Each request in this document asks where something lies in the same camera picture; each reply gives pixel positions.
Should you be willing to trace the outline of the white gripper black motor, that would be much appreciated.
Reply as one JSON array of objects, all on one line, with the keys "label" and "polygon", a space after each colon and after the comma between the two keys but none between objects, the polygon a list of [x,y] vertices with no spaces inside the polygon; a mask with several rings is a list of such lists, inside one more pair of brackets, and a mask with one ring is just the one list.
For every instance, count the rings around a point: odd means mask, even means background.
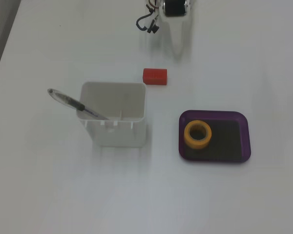
[{"label": "white gripper black motor", "polygon": [[186,16],[191,10],[191,0],[163,0],[160,7],[166,16],[173,58],[181,61],[188,57],[192,47],[192,16]]}]

